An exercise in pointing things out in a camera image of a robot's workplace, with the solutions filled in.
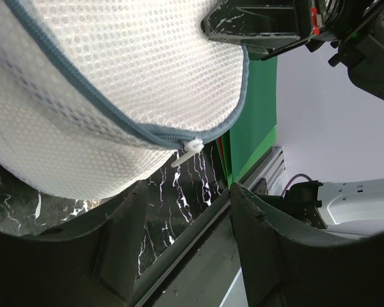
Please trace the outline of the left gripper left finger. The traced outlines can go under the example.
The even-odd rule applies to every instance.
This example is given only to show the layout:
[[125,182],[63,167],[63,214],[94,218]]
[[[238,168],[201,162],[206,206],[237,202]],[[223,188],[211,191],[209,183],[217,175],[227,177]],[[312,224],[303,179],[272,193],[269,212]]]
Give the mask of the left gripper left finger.
[[0,306],[127,306],[147,206],[140,181],[39,235],[0,232]]

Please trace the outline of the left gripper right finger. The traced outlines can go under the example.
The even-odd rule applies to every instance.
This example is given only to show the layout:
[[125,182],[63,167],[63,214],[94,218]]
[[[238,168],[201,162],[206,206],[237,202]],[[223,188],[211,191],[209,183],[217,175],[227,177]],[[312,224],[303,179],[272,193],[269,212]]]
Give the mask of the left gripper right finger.
[[249,306],[384,306],[384,232],[338,237],[240,184],[230,202]]

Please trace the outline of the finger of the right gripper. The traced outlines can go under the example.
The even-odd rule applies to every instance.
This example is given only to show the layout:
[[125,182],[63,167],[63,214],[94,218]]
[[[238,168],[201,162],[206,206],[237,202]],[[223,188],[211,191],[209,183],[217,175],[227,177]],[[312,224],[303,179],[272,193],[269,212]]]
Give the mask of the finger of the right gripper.
[[246,47],[250,59],[266,61],[310,40],[310,1],[218,1],[202,19],[212,41]]

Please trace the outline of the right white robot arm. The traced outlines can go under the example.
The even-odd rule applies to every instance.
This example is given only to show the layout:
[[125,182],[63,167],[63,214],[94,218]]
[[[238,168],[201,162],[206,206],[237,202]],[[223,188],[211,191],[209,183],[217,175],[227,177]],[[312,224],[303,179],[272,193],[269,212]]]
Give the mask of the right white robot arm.
[[[357,88],[384,100],[384,1],[218,1],[201,28],[208,39],[245,46],[251,59],[262,61],[329,43],[336,49],[330,66],[343,64]],[[307,178],[262,200],[319,229],[384,219],[384,179]]]

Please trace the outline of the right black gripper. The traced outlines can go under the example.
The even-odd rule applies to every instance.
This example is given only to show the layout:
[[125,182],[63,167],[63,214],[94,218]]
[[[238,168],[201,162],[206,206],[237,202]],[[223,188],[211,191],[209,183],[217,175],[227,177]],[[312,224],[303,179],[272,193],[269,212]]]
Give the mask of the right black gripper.
[[310,52],[329,43],[337,52],[330,66],[343,64],[357,88],[384,100],[384,1],[321,1],[319,35]]

